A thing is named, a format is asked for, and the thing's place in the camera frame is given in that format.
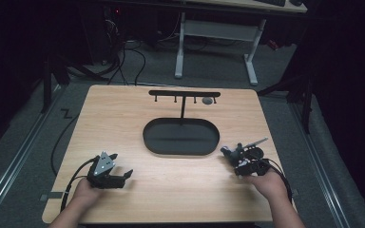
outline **controller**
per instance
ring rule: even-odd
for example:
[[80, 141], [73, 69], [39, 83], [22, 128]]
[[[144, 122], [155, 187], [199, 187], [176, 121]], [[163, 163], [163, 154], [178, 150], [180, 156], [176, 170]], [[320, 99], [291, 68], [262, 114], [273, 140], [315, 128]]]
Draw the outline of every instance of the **controller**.
[[125, 181], [132, 175], [133, 170], [124, 173], [123, 176], [111, 176], [109, 173], [115, 166], [117, 154], [108, 156], [105, 151], [100, 158], [96, 158], [87, 173], [87, 180], [96, 188], [123, 188]]
[[263, 176], [271, 166], [269, 160], [263, 158], [264, 153], [260, 148], [256, 147], [256, 143], [251, 143], [244, 147], [241, 143], [238, 143], [234, 151], [224, 146], [221, 148], [221, 152], [234, 167], [234, 172], [237, 176], [249, 176], [253, 173]]

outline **wire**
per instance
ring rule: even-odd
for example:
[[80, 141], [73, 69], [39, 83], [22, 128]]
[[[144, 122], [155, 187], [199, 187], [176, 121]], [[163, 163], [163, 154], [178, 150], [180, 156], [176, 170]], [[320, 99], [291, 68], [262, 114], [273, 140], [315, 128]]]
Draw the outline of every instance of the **wire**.
[[176, 47], [179, 44], [179, 42], [178, 41], [172, 41], [173, 39], [176, 39], [176, 38], [178, 38], [178, 36], [172, 37], [172, 38], [170, 38], [168, 40], [163, 40], [161, 42], [158, 42], [157, 45], [162, 46], [162, 47], [165, 47], [165, 48]]
[[112, 76], [108, 79], [107, 84], [110, 85], [112, 79], [115, 77], [115, 75], [118, 73], [118, 71], [121, 70], [121, 67], [124, 65], [125, 62], [125, 44], [123, 45], [123, 60], [121, 61], [120, 65], [118, 66], [117, 70], [112, 74]]
[[86, 161], [85, 163], [83, 163], [75, 172], [75, 174], [73, 174], [72, 178], [69, 181], [69, 184], [67, 185], [67, 189], [65, 190], [64, 196], [62, 197], [62, 203], [61, 203], [61, 212], [64, 211], [65, 207], [67, 206], [67, 197], [69, 196], [69, 191], [72, 188], [72, 183], [73, 181], [75, 181], [76, 179], [80, 178], [80, 177], [76, 177], [78, 175], [78, 173], [83, 169], [83, 167], [85, 167], [87, 164], [91, 163], [91, 162], [95, 162], [97, 160], [100, 159], [100, 156], [96, 156], [93, 159], [90, 159], [89, 161]]
[[276, 162], [274, 162], [273, 160], [269, 160], [269, 159], [268, 159], [268, 161], [272, 162], [279, 169], [280, 173], [283, 173], [282, 169], [280, 168], [280, 166]]
[[178, 35], [174, 35], [176, 33], [176, 30], [177, 30], [177, 27], [179, 26], [179, 22], [180, 22], [180, 18], [181, 18], [182, 14], [179, 13], [179, 16], [177, 17], [177, 22], [176, 22], [176, 25], [174, 26], [174, 29], [173, 31], [170, 33], [170, 35], [162, 40], [158, 40], [158, 42], [161, 42], [161, 41], [166, 41], [166, 40], [169, 40], [169, 39], [173, 39], [175, 37], [179, 37]]
[[51, 151], [51, 158], [50, 158], [50, 164], [51, 164], [51, 169], [52, 169], [52, 172], [54, 173], [55, 177], [58, 175], [58, 172], [55, 170], [54, 168], [54, 153], [55, 153], [55, 150], [56, 150], [56, 147], [58, 146], [59, 144], [59, 141], [61, 141], [62, 137], [64, 136], [65, 132], [67, 131], [67, 129], [70, 127], [70, 125], [76, 120], [78, 119], [80, 113], [77, 114], [68, 124], [67, 126], [62, 130], [60, 136], [58, 137], [54, 147], [52, 148], [52, 151]]
[[289, 181], [286, 179], [286, 177], [283, 175], [283, 173], [279, 171], [279, 170], [281, 170], [281, 169], [280, 169], [280, 167], [278, 166], [278, 168], [279, 168], [279, 169], [277, 169], [275, 166], [273, 166], [273, 165], [271, 165], [271, 164], [269, 164], [269, 166], [270, 166], [273, 170], [275, 170], [275, 172], [277, 172], [277, 173], [279, 174], [280, 178], [283, 180], [283, 183], [284, 183], [284, 185], [286, 186], [287, 198], [289, 199], [290, 203], [293, 203], [293, 198], [292, 198], [292, 196], [293, 196], [292, 188], [290, 187], [290, 183], [289, 183]]
[[202, 50], [202, 49], [206, 48], [207, 45], [208, 45], [208, 43], [209, 43], [209, 39], [206, 38], [206, 37], [201, 37], [201, 38], [200, 37], [196, 37], [196, 38], [191, 39], [191, 41], [199, 41], [201, 39], [204, 39], [204, 44], [202, 45], [202, 47], [199, 47], [199, 48], [194, 49], [194, 48], [188, 48], [186, 46], [186, 44], [184, 44], [184, 48], [187, 49], [187, 50], [191, 50], [191, 51], [199, 51], [199, 50]]
[[[105, 19], [105, 21], [107, 23], [109, 23], [109, 31], [106, 33], [107, 35], [107, 38], [108, 38], [108, 41], [110, 43], [110, 46], [109, 46], [109, 50], [110, 50], [110, 53], [109, 53], [109, 59], [112, 59], [112, 64], [109, 68], [103, 70], [103, 71], [100, 71], [100, 72], [95, 72], [96, 75], [98, 76], [103, 76], [113, 70], [115, 70], [118, 66], [119, 66], [119, 63], [120, 63], [120, 59], [118, 58], [118, 56], [115, 54], [114, 56], [114, 52], [116, 51], [116, 45], [114, 44], [117, 44], [118, 42], [118, 38], [119, 38], [119, 33], [118, 33], [118, 27], [117, 25], [111, 21], [111, 20], [108, 20], [108, 19]], [[113, 30], [115, 28], [115, 39], [113, 41], [112, 39], [112, 34], [113, 34]], [[78, 73], [78, 72], [75, 72], [73, 71], [72, 69], [70, 68], [67, 68], [67, 72], [73, 76], [76, 76], [76, 77], [86, 77], [86, 75], [84, 73]]]
[[80, 178], [87, 178], [87, 175], [83, 175], [83, 176], [78, 176], [75, 179], [80, 179]]
[[145, 58], [145, 57], [144, 57], [144, 55], [143, 55], [140, 51], [138, 51], [138, 50], [135, 50], [135, 49], [128, 49], [128, 50], [130, 50], [130, 51], [134, 51], [134, 52], [136, 52], [136, 53], [140, 54], [140, 55], [144, 58], [144, 64], [142, 65], [141, 70], [139, 70], [138, 74], [135, 76], [135, 86], [137, 86], [137, 85], [138, 85], [138, 78], [139, 78], [139, 76], [141, 75], [142, 71], [144, 70], [144, 66], [146, 65], [146, 58]]
[[141, 47], [141, 45], [142, 45], [142, 41], [139, 41], [139, 40], [133, 40], [133, 41], [126, 41], [126, 44], [127, 43], [138, 43], [138, 45], [136, 46], [136, 47], [129, 47], [129, 48], [127, 48], [127, 49], [137, 49], [137, 48], [140, 48]]
[[124, 77], [124, 74], [123, 74], [123, 71], [121, 70], [121, 68], [120, 68], [120, 73], [121, 73], [121, 77], [123, 78], [123, 81], [124, 81], [124, 86], [129, 86], [129, 83], [126, 80], [126, 78]]
[[244, 41], [235, 40], [235, 41], [230, 41], [230, 43], [228, 43], [228, 44], [224, 44], [224, 43], [221, 43], [221, 40], [222, 39], [210, 39], [209, 44], [223, 46], [223, 47], [231, 47], [231, 46], [236, 46], [236, 45], [244, 43]]
[[166, 84], [156, 84], [156, 83], [138, 83], [141, 86], [165, 86], [165, 87], [184, 87], [182, 85], [166, 85]]

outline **wrist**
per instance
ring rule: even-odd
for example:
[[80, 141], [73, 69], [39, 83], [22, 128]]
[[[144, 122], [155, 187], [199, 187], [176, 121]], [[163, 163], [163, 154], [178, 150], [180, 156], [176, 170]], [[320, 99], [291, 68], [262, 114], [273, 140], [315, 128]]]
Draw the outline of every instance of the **wrist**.
[[82, 216], [88, 210], [88, 208], [88, 206], [77, 199], [72, 199], [67, 205], [67, 209], [69, 211], [72, 211], [80, 216]]
[[269, 204], [291, 204], [286, 195], [273, 195], [267, 198]]

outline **black oval cutout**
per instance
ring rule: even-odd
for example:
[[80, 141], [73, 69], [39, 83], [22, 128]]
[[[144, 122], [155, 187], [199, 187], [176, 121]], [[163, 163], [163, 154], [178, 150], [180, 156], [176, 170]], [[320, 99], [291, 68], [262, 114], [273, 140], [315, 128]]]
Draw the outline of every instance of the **black oval cutout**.
[[207, 155], [219, 139], [218, 128], [203, 119], [158, 118], [144, 127], [144, 144], [162, 155]]

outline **desk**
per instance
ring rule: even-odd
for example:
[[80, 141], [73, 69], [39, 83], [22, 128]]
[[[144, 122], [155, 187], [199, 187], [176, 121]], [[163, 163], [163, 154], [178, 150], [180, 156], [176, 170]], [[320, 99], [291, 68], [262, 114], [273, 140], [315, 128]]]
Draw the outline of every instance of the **desk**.
[[[181, 99], [154, 97], [150, 89], [218, 91], [216, 104], [187, 98], [186, 118], [206, 119], [220, 131], [217, 149], [207, 156], [160, 156], [144, 145], [143, 130], [159, 117], [180, 117]], [[272, 220], [267, 200], [239, 180], [220, 148], [259, 145], [265, 158], [280, 165], [257, 93], [250, 89], [94, 85], [75, 126], [53, 192], [63, 192], [76, 169], [87, 160], [117, 153], [111, 175], [134, 169], [123, 189], [107, 189], [83, 223], [235, 222]], [[82, 169], [85, 175], [89, 165]], [[76, 182], [70, 191], [71, 199]], [[52, 222], [61, 199], [49, 199], [43, 221]]]
[[[214, 4], [228, 7], [251, 8], [257, 10], [274, 10], [283, 12], [301, 12], [305, 13], [307, 8], [304, 5], [294, 6], [286, 1], [284, 7], [273, 6], [257, 2], [254, 0], [186, 0], [192, 3]], [[183, 76], [183, 40], [185, 35], [204, 36], [211, 38], [230, 39], [250, 42], [248, 54], [244, 55], [244, 63], [247, 68], [248, 78], [252, 86], [258, 84], [256, 72], [253, 66], [253, 58], [256, 52], [260, 36], [262, 35], [266, 20], [261, 19], [259, 26], [242, 26], [224, 23], [204, 22], [196, 20], [185, 20], [185, 13], [182, 13], [180, 26], [180, 42], [177, 53], [176, 71], [174, 76], [181, 78]]]
[[[282, 8], [280, 7], [258, 3], [255, 2], [254, 0], [248, 0], [248, 1], [247, 0], [231, 0], [231, 1], [192, 0], [192, 2], [194, 3], [191, 3], [191, 0], [186, 0], [185, 1], [186, 4], [181, 4], [181, 1], [173, 1], [173, 0], [169, 1], [85, 0], [85, 2], [89, 2], [91, 4], [114, 5], [118, 7], [121, 6], [121, 7], [133, 7], [133, 8], [153, 9], [153, 10], [172, 10], [178, 12], [212, 13], [212, 14], [241, 15], [241, 16], [251, 15], [252, 17], [256, 17], [260, 20], [279, 19], [279, 20], [285, 20], [288, 23], [290, 22], [304, 23], [304, 25], [306, 25], [307, 27], [307, 29], [304, 32], [306, 34], [305, 35], [306, 37], [301, 38], [300, 44], [298, 44], [298, 47], [294, 54], [294, 57], [298, 58], [295, 61], [292, 58], [283, 75], [283, 78], [287, 76], [289, 77], [289, 79], [282, 80], [280, 83], [276, 85], [270, 86], [262, 91], [259, 91], [259, 95], [260, 96], [266, 95], [275, 90], [288, 89], [289, 94], [287, 96], [287, 100], [288, 102], [292, 103], [301, 100], [303, 98], [302, 95], [304, 94], [307, 99], [303, 106], [302, 121], [303, 121], [303, 127], [305, 128], [306, 132], [309, 132], [308, 119], [311, 110], [310, 105], [311, 105], [311, 95], [312, 95], [312, 86], [311, 86], [312, 77], [310, 75], [315, 73], [312, 72], [312, 70], [308, 69], [318, 68], [317, 64], [315, 63], [322, 62], [323, 58], [320, 57], [320, 52], [327, 50], [327, 48], [321, 45], [316, 46], [315, 34], [307, 30], [310, 24], [315, 24], [318, 27], [321, 25], [327, 26], [327, 25], [337, 24], [337, 19], [338, 19], [337, 16], [318, 16], [316, 15], [316, 9], [312, 9], [310, 12], [304, 5], [298, 8], [294, 6], [289, 7], [290, 3], [288, 3], [288, 1], [286, 1], [286, 3], [288, 3], [288, 5], [285, 7], [286, 10], [282, 10]], [[253, 6], [247, 5], [247, 7], [243, 6], [243, 4], [250, 2], [254, 5]], [[308, 48], [304, 47], [315, 47], [315, 50], [313, 51], [312, 54], [310, 54], [310, 52], [307, 52]], [[299, 68], [306, 69], [306, 71], [308, 72], [307, 73], [299, 72]]]

